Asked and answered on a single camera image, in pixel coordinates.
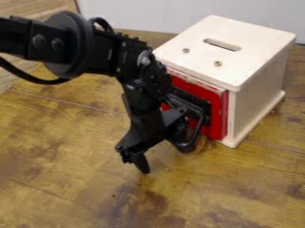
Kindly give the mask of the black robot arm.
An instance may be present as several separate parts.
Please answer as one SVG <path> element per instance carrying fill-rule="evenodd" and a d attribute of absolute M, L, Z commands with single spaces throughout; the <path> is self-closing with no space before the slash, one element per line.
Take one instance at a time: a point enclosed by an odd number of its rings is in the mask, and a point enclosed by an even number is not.
<path fill-rule="evenodd" d="M 52 80 L 33 77 L 0 57 L 0 68 L 36 84 L 63 84 L 84 73 L 116 78 L 131 125 L 115 150 L 142 173 L 150 172 L 144 153 L 158 143 L 167 140 L 180 151 L 194 144 L 186 136 L 191 104 L 179 98 L 166 66 L 147 43 L 116 33 L 104 19 L 87 20 L 73 12 L 44 21 L 0 17 L 0 53 L 44 64 Z"/>

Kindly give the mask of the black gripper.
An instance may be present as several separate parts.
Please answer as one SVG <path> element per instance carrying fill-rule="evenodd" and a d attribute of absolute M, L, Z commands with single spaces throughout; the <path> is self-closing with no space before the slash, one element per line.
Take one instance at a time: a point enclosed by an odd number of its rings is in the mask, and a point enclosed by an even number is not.
<path fill-rule="evenodd" d="M 188 120 L 182 118 L 182 110 L 162 111 L 159 99 L 144 90 L 124 89 L 122 94 L 131 125 L 115 146 L 124 163 L 135 165 L 143 174 L 150 173 L 144 152 L 163 140 L 168 140 L 180 153 L 191 153 L 195 146 L 183 146 L 190 140 Z"/>

